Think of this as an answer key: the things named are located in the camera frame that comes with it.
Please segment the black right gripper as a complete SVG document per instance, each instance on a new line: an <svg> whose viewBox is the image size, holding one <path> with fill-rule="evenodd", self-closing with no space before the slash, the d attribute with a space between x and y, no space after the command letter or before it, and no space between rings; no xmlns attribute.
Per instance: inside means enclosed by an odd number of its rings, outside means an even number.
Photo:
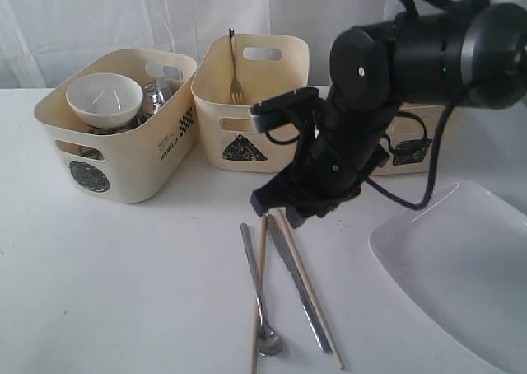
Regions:
<svg viewBox="0 0 527 374"><path fill-rule="evenodd" d="M329 57L331 88L322 101L307 100L307 124L315 138L303 138L291 167L254 190L250 204L261 217L284 207L293 228L325 217L369 184L387 198L399 196L371 179L386 158L380 145L405 102L441 105L431 144L423 200L431 199L445 125L464 99L460 60L465 24L447 13L354 26L334 41Z"/></svg>

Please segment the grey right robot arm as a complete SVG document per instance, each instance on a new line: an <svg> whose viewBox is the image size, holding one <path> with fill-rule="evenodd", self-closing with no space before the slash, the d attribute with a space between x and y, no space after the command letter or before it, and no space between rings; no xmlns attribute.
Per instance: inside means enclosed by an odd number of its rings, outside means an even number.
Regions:
<svg viewBox="0 0 527 374"><path fill-rule="evenodd" d="M323 217L354 199L371 172L389 157L381 146L402 105L439 105L427 186L412 210L434 190L441 140L453 110L502 110L526 93L526 11L514 3L475 10L452 7L342 32L329 54L331 85L321 98L303 87L251 107L255 129L270 134L292 124L292 161L250 197L258 215L284 208L293 227Z"/></svg>

